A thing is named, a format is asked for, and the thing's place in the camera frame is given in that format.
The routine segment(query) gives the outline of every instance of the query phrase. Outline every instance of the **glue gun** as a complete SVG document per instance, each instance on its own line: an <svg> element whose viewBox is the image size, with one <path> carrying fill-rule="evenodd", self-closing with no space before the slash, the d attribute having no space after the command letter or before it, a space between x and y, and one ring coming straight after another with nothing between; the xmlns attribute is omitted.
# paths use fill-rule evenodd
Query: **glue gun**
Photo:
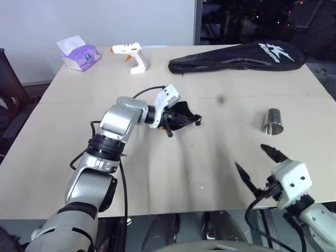
<svg viewBox="0 0 336 252"><path fill-rule="evenodd" d="M128 61L132 57L136 59L138 66L131 68L132 75L146 71L147 61L139 43L115 45L110 48L110 52L113 54L128 54L125 61Z"/></svg>

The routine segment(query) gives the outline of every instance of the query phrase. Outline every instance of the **stainless steel cup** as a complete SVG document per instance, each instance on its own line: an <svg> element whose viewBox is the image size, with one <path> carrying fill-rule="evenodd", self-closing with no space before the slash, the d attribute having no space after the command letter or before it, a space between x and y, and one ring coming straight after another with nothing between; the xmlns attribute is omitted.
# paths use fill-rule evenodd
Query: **stainless steel cup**
<svg viewBox="0 0 336 252"><path fill-rule="evenodd" d="M283 131L281 114L278 109L269 109L264 116L261 131L266 135L278 135Z"/></svg>

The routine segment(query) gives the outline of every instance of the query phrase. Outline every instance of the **tissue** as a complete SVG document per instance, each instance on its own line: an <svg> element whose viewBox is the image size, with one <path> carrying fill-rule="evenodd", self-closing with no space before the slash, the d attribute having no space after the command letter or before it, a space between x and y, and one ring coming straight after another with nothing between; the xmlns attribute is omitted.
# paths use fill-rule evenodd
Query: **tissue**
<svg viewBox="0 0 336 252"><path fill-rule="evenodd" d="M56 44L63 52L61 57L69 68L85 71L100 59L96 47L85 44L80 36L66 38Z"/></svg>

